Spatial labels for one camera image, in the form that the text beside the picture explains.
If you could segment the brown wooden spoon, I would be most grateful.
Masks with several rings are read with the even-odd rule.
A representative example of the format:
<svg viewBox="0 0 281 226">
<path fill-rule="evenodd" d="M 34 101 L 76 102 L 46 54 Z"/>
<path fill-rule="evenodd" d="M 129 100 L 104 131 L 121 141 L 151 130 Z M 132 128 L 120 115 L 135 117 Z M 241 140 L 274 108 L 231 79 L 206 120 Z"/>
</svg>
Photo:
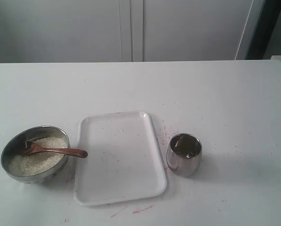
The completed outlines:
<svg viewBox="0 0 281 226">
<path fill-rule="evenodd" d="M 31 154 L 45 153 L 45 152 L 70 155 L 78 158 L 86 158 L 88 156 L 88 153 L 85 150 L 72 149 L 72 148 L 44 148 L 32 141 L 26 141 L 23 147 L 19 148 L 19 151 L 17 153 L 19 155 L 31 155 Z"/>
</svg>

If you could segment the shiny steel cup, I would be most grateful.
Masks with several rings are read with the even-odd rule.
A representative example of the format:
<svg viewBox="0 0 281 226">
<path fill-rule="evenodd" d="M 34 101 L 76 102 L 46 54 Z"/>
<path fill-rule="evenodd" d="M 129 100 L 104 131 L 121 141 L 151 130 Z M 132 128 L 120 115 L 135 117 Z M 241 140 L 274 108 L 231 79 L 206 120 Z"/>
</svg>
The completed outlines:
<svg viewBox="0 0 281 226">
<path fill-rule="evenodd" d="M 202 144 L 191 134 L 180 133 L 173 136 L 166 153 L 168 168 L 176 175 L 189 177 L 200 167 Z"/>
</svg>

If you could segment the steel bowl of rice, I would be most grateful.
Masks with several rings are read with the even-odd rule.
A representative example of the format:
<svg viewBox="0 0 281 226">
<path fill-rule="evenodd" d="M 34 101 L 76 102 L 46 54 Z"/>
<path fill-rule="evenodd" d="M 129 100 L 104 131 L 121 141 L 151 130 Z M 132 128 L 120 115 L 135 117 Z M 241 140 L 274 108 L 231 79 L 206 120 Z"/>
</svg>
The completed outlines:
<svg viewBox="0 0 281 226">
<path fill-rule="evenodd" d="M 67 134 L 53 126 L 38 126 L 16 135 L 1 154 L 2 168 L 16 181 L 41 184 L 57 175 L 68 162 L 67 155 L 52 152 L 18 155 L 14 147 L 22 141 L 32 141 L 46 148 L 70 147 Z"/>
</svg>

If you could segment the white rectangular tray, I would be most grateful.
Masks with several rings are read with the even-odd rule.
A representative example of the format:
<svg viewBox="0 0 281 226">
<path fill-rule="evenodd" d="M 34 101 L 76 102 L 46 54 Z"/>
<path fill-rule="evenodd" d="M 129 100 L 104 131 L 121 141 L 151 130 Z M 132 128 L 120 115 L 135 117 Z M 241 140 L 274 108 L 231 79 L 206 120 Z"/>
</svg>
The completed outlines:
<svg viewBox="0 0 281 226">
<path fill-rule="evenodd" d="M 153 123 L 146 112 L 83 119 L 78 148 L 88 153 L 75 165 L 74 199 L 82 206 L 156 197 L 167 188 Z"/>
</svg>

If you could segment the white cabinet doors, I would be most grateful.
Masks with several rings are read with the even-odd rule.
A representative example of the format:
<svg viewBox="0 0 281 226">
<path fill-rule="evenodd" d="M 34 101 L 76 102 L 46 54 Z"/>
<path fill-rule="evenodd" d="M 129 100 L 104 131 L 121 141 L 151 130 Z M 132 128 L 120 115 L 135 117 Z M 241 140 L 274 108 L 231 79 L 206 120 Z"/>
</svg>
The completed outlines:
<svg viewBox="0 0 281 226">
<path fill-rule="evenodd" d="M 0 63 L 245 59 L 262 0 L 0 0 Z"/>
</svg>

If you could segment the dark metal frame post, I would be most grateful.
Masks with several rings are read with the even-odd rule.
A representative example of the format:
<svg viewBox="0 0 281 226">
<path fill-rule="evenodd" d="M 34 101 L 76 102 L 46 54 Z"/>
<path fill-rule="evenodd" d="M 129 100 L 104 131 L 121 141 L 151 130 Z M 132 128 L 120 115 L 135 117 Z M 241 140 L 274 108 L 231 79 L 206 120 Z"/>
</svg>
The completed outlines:
<svg viewBox="0 0 281 226">
<path fill-rule="evenodd" d="M 261 60 L 264 57 L 273 30 L 281 12 L 281 0 L 265 0 L 256 24 L 246 60 Z"/>
</svg>

